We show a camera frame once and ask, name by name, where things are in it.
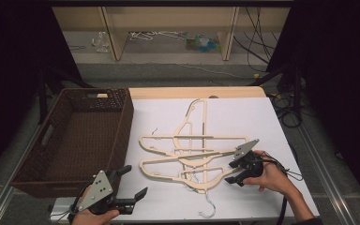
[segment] table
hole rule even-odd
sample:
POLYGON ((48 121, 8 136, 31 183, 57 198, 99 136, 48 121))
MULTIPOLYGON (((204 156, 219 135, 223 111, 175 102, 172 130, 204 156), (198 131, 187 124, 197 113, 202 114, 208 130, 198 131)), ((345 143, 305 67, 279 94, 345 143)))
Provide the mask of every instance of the table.
MULTIPOLYGON (((143 132, 153 131, 157 126, 160 134, 171 133, 181 122, 189 102, 195 98, 214 97, 207 99, 207 134, 242 133, 250 139, 259 138, 261 142, 257 147, 267 150, 291 171, 300 173, 271 102, 260 87, 135 88, 130 89, 130 93, 135 113, 125 164, 132 165, 133 170, 122 177, 117 197, 130 198, 144 187, 149 189, 145 198, 136 204, 131 216, 119 216, 114 222, 212 222, 278 217, 282 202, 280 194, 268 190, 260 193, 257 187, 239 187, 224 181, 209 190, 209 198, 217 208, 216 214, 212 218, 200 217, 198 211, 205 214, 212 211, 212 206, 203 195, 187 191, 181 184, 147 179, 138 168, 140 159, 158 157, 139 151, 138 138, 143 132)), ((212 163, 222 165, 231 160, 231 156, 228 156, 212 163)), ((313 214, 318 216, 305 182, 293 182, 303 193, 313 214)), ((73 200, 57 199, 52 215, 67 211, 73 200)), ((290 207, 285 216, 293 216, 290 207)))

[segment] white table surface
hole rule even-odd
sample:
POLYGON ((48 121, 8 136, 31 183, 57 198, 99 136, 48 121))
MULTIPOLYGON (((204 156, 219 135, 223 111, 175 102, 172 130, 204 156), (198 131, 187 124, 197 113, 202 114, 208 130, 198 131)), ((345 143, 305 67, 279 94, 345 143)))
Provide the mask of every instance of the white table surface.
MULTIPOLYGON (((153 131, 155 131, 155 135, 173 134, 174 130, 183 122, 188 106, 193 100, 190 98, 133 100, 134 117, 125 162, 126 165, 132 166, 132 171, 122 177, 117 198, 133 198, 134 194, 145 187, 148 187, 148 192, 142 200, 136 203, 132 215, 121 215, 114 221, 118 223, 153 223, 277 218, 281 209, 282 195, 270 190, 259 192, 256 186, 239 187, 222 180, 216 187, 208 191, 210 200, 216 206, 216 214, 211 218, 204 218, 198 213, 204 212, 209 215, 213 212, 213 207, 207 202, 205 195, 189 191, 182 184, 152 180, 142 174, 139 169, 139 161, 144 158, 157 158, 160 155, 143 150, 138 142, 139 137, 151 134, 153 131)), ((259 139, 260 142, 254 149, 268 152, 286 169, 300 173, 267 97, 207 99, 206 133, 209 135, 247 135, 251 140, 259 139)), ((218 145, 232 148, 240 144, 240 142, 234 143, 224 142, 218 145)), ((208 165, 228 165, 231 161, 231 156, 221 157, 208 165)), ((177 166, 162 168, 164 171, 158 171, 159 173, 177 174, 177 166)), ((291 180, 303 193, 312 213, 318 216, 319 212, 306 183, 293 178, 291 180)), ((67 211, 73 201, 73 198, 57 199, 52 215, 67 211)), ((293 217, 289 205, 285 216, 293 217)), ((54 216, 52 221, 59 218, 59 216, 54 216)))

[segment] black cable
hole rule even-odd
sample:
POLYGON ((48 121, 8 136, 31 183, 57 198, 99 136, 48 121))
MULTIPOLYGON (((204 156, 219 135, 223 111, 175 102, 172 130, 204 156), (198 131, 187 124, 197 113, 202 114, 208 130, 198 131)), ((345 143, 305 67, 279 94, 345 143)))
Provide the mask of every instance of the black cable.
POLYGON ((279 218, 277 220, 277 225, 281 225, 283 222, 283 219, 285 218, 285 212, 286 212, 286 204, 288 203, 288 200, 285 198, 285 196, 282 199, 282 206, 279 213, 279 218))
POLYGON ((286 97, 282 97, 282 98, 278 99, 277 101, 276 101, 276 99, 277 98, 275 97, 271 102, 273 103, 273 106, 277 109, 280 109, 280 110, 288 109, 291 105, 291 102, 286 97), (285 101, 285 105, 279 106, 279 103, 282 103, 284 101, 285 101))
POLYGON ((253 54, 254 56, 256 56, 257 58, 259 58, 260 60, 262 60, 264 63, 268 64, 268 61, 266 61, 265 59, 261 58, 258 54, 256 54, 255 52, 252 52, 249 48, 245 47, 243 44, 241 44, 241 42, 238 41, 238 39, 236 37, 233 37, 233 39, 241 46, 241 48, 243 48, 244 50, 246 50, 248 53, 253 54))
POLYGON ((301 119, 300 114, 297 113, 297 112, 295 112, 294 109, 293 109, 293 107, 290 107, 290 108, 288 108, 288 109, 282 110, 282 111, 280 111, 278 114, 279 114, 279 116, 278 116, 279 120, 282 122, 282 125, 285 126, 286 128, 297 128, 297 127, 299 127, 299 126, 302 124, 302 122, 303 122, 303 120, 301 119), (295 124, 290 125, 289 123, 285 122, 285 119, 287 118, 287 116, 290 116, 290 115, 292 115, 292 114, 293 114, 294 116, 296 116, 297 120, 296 120, 295 124))
POLYGON ((264 40, 263 40, 262 26, 260 24, 260 11, 261 11, 261 8, 258 7, 257 8, 256 28, 259 27, 259 30, 257 31, 257 34, 258 34, 260 40, 262 41, 262 45, 263 45, 263 48, 264 48, 264 51, 265 51, 265 55, 267 56, 267 59, 270 60, 271 53, 267 50, 266 45, 265 45, 264 40))
POLYGON ((264 45, 264 44, 261 44, 260 42, 257 42, 256 40, 252 40, 248 35, 247 33, 244 32, 244 35, 247 39, 249 39, 250 41, 252 41, 254 44, 257 44, 257 45, 261 45, 261 46, 265 46, 266 48, 270 48, 270 49, 275 49, 274 47, 272 46, 269 46, 269 45, 264 45))
POLYGON ((257 7, 257 21, 256 21, 256 24, 255 24, 255 22, 253 21, 252 17, 250 16, 250 13, 249 13, 249 10, 248 10, 247 7, 246 7, 246 10, 247 10, 247 15, 249 16, 249 19, 250 19, 250 21, 252 22, 252 25, 253 25, 253 28, 254 28, 254 33, 253 33, 252 40, 254 39, 255 34, 257 34, 258 37, 260 38, 261 42, 262 42, 265 55, 267 56, 267 59, 270 60, 271 54, 270 54, 270 52, 267 50, 267 48, 265 47, 264 40, 263 40, 262 27, 261 27, 261 25, 260 25, 260 10, 261 10, 261 9, 260 9, 259 7, 257 7))
POLYGON ((69 215, 67 217, 69 224, 72 223, 72 221, 75 218, 75 215, 79 212, 77 209, 77 204, 78 201, 80 200, 81 196, 84 194, 84 192, 86 191, 86 189, 93 184, 93 180, 90 180, 89 182, 87 182, 87 184, 82 188, 82 190, 79 192, 78 196, 75 198, 74 204, 72 204, 69 207, 69 215))
POLYGON ((278 42, 278 38, 276 35, 274 35, 274 33, 271 33, 271 35, 273 35, 274 39, 278 42))

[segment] floor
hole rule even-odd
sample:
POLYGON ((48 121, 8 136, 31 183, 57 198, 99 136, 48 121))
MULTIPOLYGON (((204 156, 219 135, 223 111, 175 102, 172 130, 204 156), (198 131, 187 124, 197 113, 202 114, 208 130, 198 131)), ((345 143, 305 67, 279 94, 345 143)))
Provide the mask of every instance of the floor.
MULTIPOLYGON (((215 39, 214 34, 204 34, 215 39)), ((110 53, 96 52, 92 40, 97 33, 65 33, 68 45, 83 79, 98 87, 142 86, 229 86, 248 85, 255 77, 262 76, 266 64, 259 58, 246 54, 239 44, 232 45, 229 61, 222 61, 217 50, 200 52, 187 48, 176 37, 150 36, 150 40, 129 40, 120 61, 114 62, 110 53)), ((248 47, 244 34, 237 39, 248 47)), ((264 34, 265 45, 275 47, 279 34, 264 34)), ((267 60, 263 47, 252 43, 251 50, 267 60)), ((265 83, 266 94, 276 94, 278 78, 265 83)), ((282 107, 292 96, 281 93, 274 107, 282 107)), ((50 105, 55 96, 49 99, 50 105)), ((287 127, 294 123, 293 116, 285 116, 283 130, 289 144, 295 149, 299 166, 311 195, 317 204, 324 224, 360 225, 360 186, 348 166, 335 156, 336 147, 326 135, 314 110, 303 97, 303 123, 299 127, 287 127)), ((50 210, 55 199, 36 199, 11 188, 8 181, 18 167, 30 141, 38 130, 38 97, 24 117, 22 126, 10 147, 0 158, 0 224, 51 224, 50 210)), ((284 224, 291 224, 286 218, 284 224)), ((274 224, 274 220, 243 221, 242 224, 274 224)))

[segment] sleeve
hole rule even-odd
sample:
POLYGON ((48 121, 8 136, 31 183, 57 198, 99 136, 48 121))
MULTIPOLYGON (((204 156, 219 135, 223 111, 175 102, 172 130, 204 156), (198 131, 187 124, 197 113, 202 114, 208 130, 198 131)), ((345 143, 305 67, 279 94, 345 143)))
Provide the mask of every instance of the sleeve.
POLYGON ((292 225, 323 225, 323 221, 318 218, 311 218, 309 220, 293 223, 292 225))

